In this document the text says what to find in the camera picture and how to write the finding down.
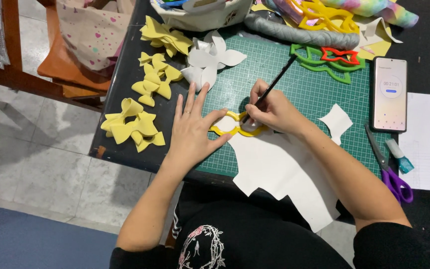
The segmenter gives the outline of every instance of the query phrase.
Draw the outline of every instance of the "scissors blade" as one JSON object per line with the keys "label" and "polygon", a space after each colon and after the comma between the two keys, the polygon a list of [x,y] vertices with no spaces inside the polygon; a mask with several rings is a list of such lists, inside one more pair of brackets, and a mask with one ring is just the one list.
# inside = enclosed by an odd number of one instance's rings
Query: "scissors blade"
{"label": "scissors blade", "polygon": [[384,169],[388,170],[389,166],[387,164],[386,158],[381,153],[381,150],[379,149],[379,145],[376,142],[376,139],[374,138],[373,132],[369,130],[369,125],[365,124],[365,129],[367,133],[367,138],[369,139],[369,143],[371,144],[371,147],[373,148],[374,156],[376,156],[376,160],[379,163],[379,166]]}

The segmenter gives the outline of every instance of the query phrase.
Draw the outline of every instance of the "polka dot fabric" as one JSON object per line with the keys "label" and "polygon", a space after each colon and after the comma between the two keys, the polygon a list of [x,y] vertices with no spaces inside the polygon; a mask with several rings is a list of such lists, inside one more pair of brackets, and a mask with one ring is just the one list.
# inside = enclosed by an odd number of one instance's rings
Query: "polka dot fabric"
{"label": "polka dot fabric", "polygon": [[116,63],[109,58],[120,52],[129,14],[84,8],[80,0],[57,0],[56,7],[63,39],[79,62],[97,73]]}

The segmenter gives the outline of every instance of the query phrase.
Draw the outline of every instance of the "black table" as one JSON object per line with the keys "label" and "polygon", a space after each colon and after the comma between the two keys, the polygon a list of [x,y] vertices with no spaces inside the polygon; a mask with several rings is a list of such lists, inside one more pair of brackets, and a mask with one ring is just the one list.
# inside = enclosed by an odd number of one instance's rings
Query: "black table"
{"label": "black table", "polygon": [[[393,35],[404,43],[393,43],[387,56],[406,59],[408,61],[409,92],[430,94],[430,1],[399,0],[398,3],[403,5],[407,10],[418,14],[420,20],[412,29],[403,30],[395,26],[391,28],[393,30]],[[144,72],[142,68],[139,67],[139,61],[137,60],[137,58],[140,57],[140,53],[143,51],[152,55],[157,52],[164,52],[163,49],[154,48],[149,45],[149,42],[140,40],[141,33],[139,30],[145,24],[145,15],[149,15],[161,22],[160,17],[156,14],[155,10],[152,9],[148,0],[136,1],[122,51],[117,61],[114,75],[112,76],[111,86],[105,100],[105,107],[102,115],[106,113],[120,113],[120,103],[123,98],[132,97],[135,100],[138,98],[139,94],[135,93],[130,87],[133,83],[142,81],[144,77]],[[241,25],[238,25],[226,31],[240,30],[243,31],[244,29]],[[180,70],[184,68],[185,59],[181,53],[178,53],[175,57],[169,59],[167,63]],[[186,97],[188,83],[183,79],[179,82],[171,83],[170,88],[173,96],[181,93]],[[148,113],[158,115],[154,124],[158,127],[159,131],[163,131],[167,143],[166,146],[149,146],[147,150],[137,153],[135,144],[126,142],[117,145],[114,143],[113,138],[106,138],[105,131],[98,128],[94,135],[89,155],[156,173],[169,149],[176,98],[167,101],[160,95],[154,95],[154,100],[156,104],[155,107],[147,108],[147,106],[144,106],[144,109]],[[104,121],[104,117],[100,119],[99,126],[102,121]],[[232,179],[233,178],[227,176],[192,170],[184,180],[188,182],[214,184],[235,190],[237,188],[232,182]],[[270,197],[270,195],[263,190],[257,190],[254,195]],[[411,204],[404,204],[403,208],[414,229],[422,232],[430,250],[430,191],[414,190],[414,197],[414,202]],[[286,197],[280,202],[290,203],[290,200]],[[345,219],[349,222],[349,214],[346,214],[341,205],[339,205],[339,208],[342,212],[341,219]]]}

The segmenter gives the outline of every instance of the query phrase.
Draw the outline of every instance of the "hand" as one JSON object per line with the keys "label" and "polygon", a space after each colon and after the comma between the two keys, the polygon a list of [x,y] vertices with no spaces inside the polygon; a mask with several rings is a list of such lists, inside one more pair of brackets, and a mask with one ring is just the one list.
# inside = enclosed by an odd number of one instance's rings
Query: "hand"
{"label": "hand", "polygon": [[177,99],[170,149],[165,160],[176,162],[176,166],[186,169],[186,172],[232,138],[231,134],[224,134],[215,140],[208,139],[207,132],[210,126],[228,111],[227,108],[213,110],[202,118],[202,107],[208,86],[209,84],[205,83],[194,101],[195,83],[190,83],[183,110],[183,96],[179,94]]}
{"label": "hand", "polygon": [[261,104],[261,110],[254,106],[267,88],[266,82],[257,79],[251,89],[250,101],[245,109],[252,119],[266,124],[278,132],[292,135],[300,135],[306,127],[312,124],[291,104],[281,90],[272,89]]}

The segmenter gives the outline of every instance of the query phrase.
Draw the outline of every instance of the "left hand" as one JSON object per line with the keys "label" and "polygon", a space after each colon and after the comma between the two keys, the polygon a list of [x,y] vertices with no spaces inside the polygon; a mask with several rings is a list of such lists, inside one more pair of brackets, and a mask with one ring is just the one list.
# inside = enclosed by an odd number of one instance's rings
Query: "left hand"
{"label": "left hand", "polygon": [[202,118],[202,107],[208,88],[209,84],[205,83],[197,99],[194,100],[195,83],[190,83],[187,102],[183,110],[183,96],[178,95],[170,149],[164,162],[166,160],[175,162],[177,168],[186,169],[186,172],[232,138],[231,134],[224,134],[215,140],[208,139],[207,133],[210,126],[217,119],[225,116],[228,111],[227,108],[213,110]]}

